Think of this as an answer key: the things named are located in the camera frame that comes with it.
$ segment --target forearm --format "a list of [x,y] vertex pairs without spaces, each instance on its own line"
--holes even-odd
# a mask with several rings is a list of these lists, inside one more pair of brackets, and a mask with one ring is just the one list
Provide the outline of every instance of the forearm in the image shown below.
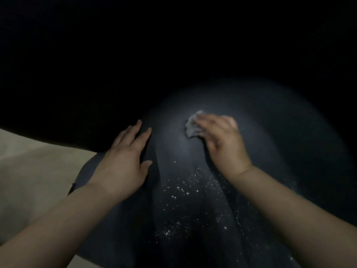
[[230,180],[307,266],[340,268],[357,263],[354,226],[295,194],[256,167]]
[[0,247],[1,267],[63,267],[114,206],[99,186],[84,186]]

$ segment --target wipe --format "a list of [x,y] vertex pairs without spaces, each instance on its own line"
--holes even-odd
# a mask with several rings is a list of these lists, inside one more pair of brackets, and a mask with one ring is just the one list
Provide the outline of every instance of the wipe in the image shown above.
[[195,114],[189,117],[189,120],[186,123],[186,135],[188,137],[198,136],[202,129],[195,123],[195,118],[199,114],[204,114],[205,112],[200,110],[197,111]]

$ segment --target person's left hand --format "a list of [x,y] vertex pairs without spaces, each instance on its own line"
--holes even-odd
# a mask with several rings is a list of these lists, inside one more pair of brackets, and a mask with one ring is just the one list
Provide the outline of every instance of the person's left hand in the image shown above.
[[151,135],[148,128],[138,138],[141,121],[123,130],[99,163],[88,185],[99,185],[115,202],[121,202],[144,183],[152,161],[140,164],[140,154]]

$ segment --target person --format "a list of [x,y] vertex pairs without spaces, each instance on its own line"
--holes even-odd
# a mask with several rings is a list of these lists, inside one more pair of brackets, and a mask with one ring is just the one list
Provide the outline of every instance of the person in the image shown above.
[[[225,178],[272,223],[304,267],[357,263],[357,228],[295,194],[255,167],[232,117],[202,114],[208,152]],[[89,182],[0,247],[0,267],[64,267],[111,208],[145,181],[152,161],[140,163],[151,128],[141,121],[115,139]]]

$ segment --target gray floor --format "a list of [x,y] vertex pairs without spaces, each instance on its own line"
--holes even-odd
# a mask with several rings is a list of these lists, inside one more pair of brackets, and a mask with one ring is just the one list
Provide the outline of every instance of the gray floor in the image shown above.
[[[64,198],[93,155],[0,130],[0,243]],[[98,266],[76,256],[69,267]]]

